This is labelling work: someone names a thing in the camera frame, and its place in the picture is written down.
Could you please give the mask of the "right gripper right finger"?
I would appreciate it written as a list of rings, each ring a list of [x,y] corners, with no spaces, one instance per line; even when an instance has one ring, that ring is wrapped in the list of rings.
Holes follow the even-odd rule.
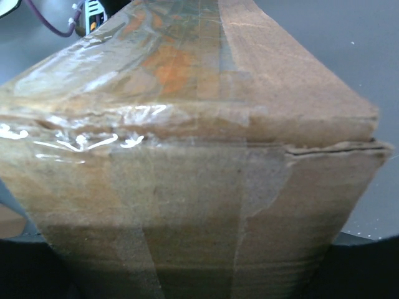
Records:
[[[341,232],[301,298],[398,298],[398,236],[370,240]]]

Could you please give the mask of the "brown cardboard express box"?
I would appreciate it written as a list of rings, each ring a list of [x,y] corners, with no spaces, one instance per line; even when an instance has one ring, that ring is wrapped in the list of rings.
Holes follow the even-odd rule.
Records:
[[[86,298],[292,298],[392,153],[253,1],[134,1],[1,87],[1,179]]]

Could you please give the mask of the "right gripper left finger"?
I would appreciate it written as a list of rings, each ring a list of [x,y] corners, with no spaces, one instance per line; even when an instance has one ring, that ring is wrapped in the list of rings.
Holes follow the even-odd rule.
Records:
[[[71,274],[42,242],[1,240],[1,298],[80,298]]]

